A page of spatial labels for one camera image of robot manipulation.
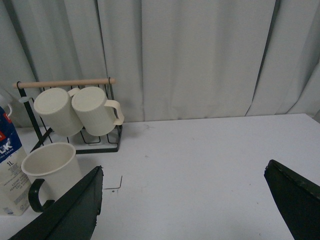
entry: wooden rod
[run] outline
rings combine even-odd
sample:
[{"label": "wooden rod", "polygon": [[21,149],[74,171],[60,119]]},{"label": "wooden rod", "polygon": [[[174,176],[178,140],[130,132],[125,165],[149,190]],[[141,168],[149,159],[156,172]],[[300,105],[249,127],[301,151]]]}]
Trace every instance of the wooden rod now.
[{"label": "wooden rod", "polygon": [[[14,83],[13,88],[30,89],[30,88],[49,88],[49,87],[65,87],[65,86],[83,86],[83,85],[97,85],[108,84],[108,78],[100,79],[85,79],[85,80],[68,80],[68,81],[35,81],[35,82],[19,82],[18,86]],[[116,79],[110,78],[110,84],[115,84]]]}]

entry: curtain fold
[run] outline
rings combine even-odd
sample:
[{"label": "curtain fold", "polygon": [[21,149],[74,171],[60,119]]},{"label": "curtain fold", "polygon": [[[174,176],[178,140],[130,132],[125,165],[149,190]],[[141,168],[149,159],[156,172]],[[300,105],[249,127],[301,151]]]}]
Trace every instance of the curtain fold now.
[{"label": "curtain fold", "polygon": [[31,124],[13,83],[106,77],[126,122],[319,120],[320,0],[280,1],[263,61],[275,2],[0,1],[0,93],[17,127]]},{"label": "curtain fold", "polygon": [[244,116],[275,1],[142,1],[145,119]]},{"label": "curtain fold", "polygon": [[142,72],[141,2],[98,0],[107,71],[126,122],[145,120]]},{"label": "curtain fold", "polygon": [[298,101],[319,61],[319,18],[319,0],[281,1],[247,116],[285,114]]},{"label": "curtain fold", "polygon": [[[16,127],[30,126],[25,106],[18,102],[20,95],[12,85],[18,81],[34,82],[35,77],[3,1],[0,1],[0,32],[0,94],[12,100],[11,119]],[[28,94],[36,96],[39,91],[32,89]]]}]

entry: white table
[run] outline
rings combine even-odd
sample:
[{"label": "white table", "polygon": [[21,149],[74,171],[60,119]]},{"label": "white table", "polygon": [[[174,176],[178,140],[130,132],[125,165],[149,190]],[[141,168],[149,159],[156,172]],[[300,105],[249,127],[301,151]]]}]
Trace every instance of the white table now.
[{"label": "white table", "polygon": [[[29,152],[36,141],[19,129]],[[125,123],[117,153],[78,155],[102,165],[92,240],[293,240],[264,170],[275,159],[320,185],[320,124],[305,114]],[[0,216],[0,239],[36,218]]]}]

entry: black metal wire rack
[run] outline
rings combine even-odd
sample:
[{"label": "black metal wire rack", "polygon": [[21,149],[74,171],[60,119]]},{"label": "black metal wire rack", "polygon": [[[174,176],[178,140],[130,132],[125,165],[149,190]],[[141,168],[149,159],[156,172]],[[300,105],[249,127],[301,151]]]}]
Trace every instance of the black metal wire rack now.
[{"label": "black metal wire rack", "polygon": [[[40,88],[42,91],[46,90],[47,88],[52,87],[62,87],[62,86],[70,86],[72,89],[73,86],[84,86],[84,85],[97,85],[99,88],[103,87],[106,97],[110,100],[114,100],[114,92],[112,83],[115,81],[114,78],[104,78],[104,79],[90,79],[90,80],[71,80],[71,81],[55,81],[55,82],[35,82],[30,85],[28,83],[22,83],[18,81],[15,88],[18,89],[22,102],[24,104],[24,107],[26,109],[26,112],[30,118],[30,121],[32,123],[32,126],[34,128],[34,131],[36,133],[36,136],[38,138],[38,142],[34,145],[33,149],[39,148],[40,146],[44,146],[46,142],[53,143],[53,138],[51,134],[54,134],[54,131],[51,127],[47,127],[44,120],[38,116],[38,119],[40,119],[45,132],[42,133],[41,128],[39,126],[38,120],[35,116],[35,113],[33,111],[32,105],[34,104],[35,100],[33,97],[28,97],[25,91],[25,88]],[[120,142],[121,142],[121,136],[122,136],[122,125],[116,125],[114,129],[106,134],[106,142],[102,144],[102,138],[99,136],[96,140],[88,141],[88,139],[85,138],[85,128],[83,128],[79,135],[81,136],[80,139],[82,139],[83,145],[87,146],[84,149],[77,149],[76,154],[94,154],[94,153],[115,153],[118,152],[120,148]],[[66,137],[66,141],[70,143],[70,138]]]}]

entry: cup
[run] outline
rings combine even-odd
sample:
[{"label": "cup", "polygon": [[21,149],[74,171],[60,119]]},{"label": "cup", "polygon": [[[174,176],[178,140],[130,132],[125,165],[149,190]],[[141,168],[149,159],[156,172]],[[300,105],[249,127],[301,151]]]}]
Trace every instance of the cup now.
[{"label": "cup", "polygon": [[[22,161],[21,169],[32,182],[28,198],[35,212],[43,212],[82,179],[76,149],[66,142],[34,150]],[[44,205],[39,200],[40,188],[49,198]]]},{"label": "cup", "polygon": [[43,118],[56,134],[69,137],[80,132],[83,124],[71,105],[71,98],[80,90],[65,91],[51,88],[43,91],[34,101],[34,110]]},{"label": "cup", "polygon": [[116,125],[122,125],[125,119],[120,103],[108,100],[105,92],[96,86],[85,87],[77,92],[71,100],[71,105],[86,131],[92,136],[110,133]]}]

